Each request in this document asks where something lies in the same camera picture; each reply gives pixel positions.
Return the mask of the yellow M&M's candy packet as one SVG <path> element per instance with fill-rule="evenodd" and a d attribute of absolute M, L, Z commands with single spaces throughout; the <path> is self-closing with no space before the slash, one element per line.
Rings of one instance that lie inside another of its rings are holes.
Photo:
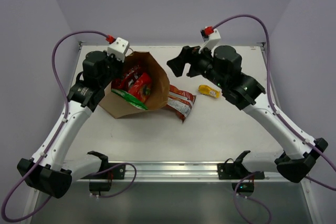
<path fill-rule="evenodd" d="M 203 95 L 207 95 L 209 97 L 212 98 L 219 98 L 221 95 L 221 93 L 207 85 L 200 85 L 198 87 L 198 91 L 199 93 L 203 94 Z"/>

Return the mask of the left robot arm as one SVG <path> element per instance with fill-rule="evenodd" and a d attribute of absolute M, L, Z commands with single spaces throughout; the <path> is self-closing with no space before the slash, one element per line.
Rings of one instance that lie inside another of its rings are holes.
<path fill-rule="evenodd" d="M 83 71 L 66 98 L 66 106 L 42 146 L 30 159 L 22 158 L 17 169 L 29 187 L 61 198 L 71 184 L 86 176 L 104 178 L 109 172 L 106 155 L 90 151 L 82 159 L 66 163 L 79 130 L 105 96 L 105 88 L 122 75 L 122 53 L 89 52 L 82 63 Z"/>

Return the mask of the red fruit gummies bag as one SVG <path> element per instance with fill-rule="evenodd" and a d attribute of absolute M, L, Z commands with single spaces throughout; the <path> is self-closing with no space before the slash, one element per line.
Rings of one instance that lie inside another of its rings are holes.
<path fill-rule="evenodd" d="M 137 98 L 140 102 L 145 103 L 150 96 L 152 79 L 146 73 L 142 73 L 135 83 L 129 87 L 128 93 Z"/>

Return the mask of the red Doritos chip bag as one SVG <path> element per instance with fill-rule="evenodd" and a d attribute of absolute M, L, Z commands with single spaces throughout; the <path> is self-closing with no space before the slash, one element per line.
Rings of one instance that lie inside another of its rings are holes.
<path fill-rule="evenodd" d="M 163 108 L 174 112 L 176 116 L 184 122 L 189 116 L 195 101 L 196 95 L 170 85 L 167 104 Z"/>

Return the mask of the brown paper bag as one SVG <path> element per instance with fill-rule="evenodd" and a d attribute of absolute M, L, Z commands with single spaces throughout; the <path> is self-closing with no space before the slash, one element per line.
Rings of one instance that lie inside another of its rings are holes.
<path fill-rule="evenodd" d="M 148 110 L 137 109 L 120 96 L 111 92 L 112 88 L 110 83 L 108 87 L 105 88 L 105 97 L 99 105 L 115 119 L 132 114 L 155 111 L 163 108 L 167 104 L 170 82 L 165 70 L 149 52 L 135 51 L 125 58 L 122 75 L 136 65 L 141 66 L 143 73 L 146 72 L 152 79 L 151 93 L 144 103 L 148 107 Z"/>

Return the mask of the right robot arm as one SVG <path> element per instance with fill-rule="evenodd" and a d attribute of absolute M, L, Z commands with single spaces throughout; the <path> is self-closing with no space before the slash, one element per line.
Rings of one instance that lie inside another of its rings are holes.
<path fill-rule="evenodd" d="M 254 154 L 243 151 L 229 166 L 238 178 L 258 172 L 277 172 L 293 183 L 299 183 L 311 171 L 320 154 L 328 147 L 323 138 L 301 132 L 304 140 L 292 133 L 279 116 L 281 110 L 268 101 L 265 88 L 242 72 L 242 57 L 231 46 L 218 46 L 214 51 L 199 46 L 182 48 L 167 65 L 176 77 L 190 64 L 188 77 L 203 76 L 218 86 L 226 101 L 256 120 L 282 147 L 279 152 Z"/>

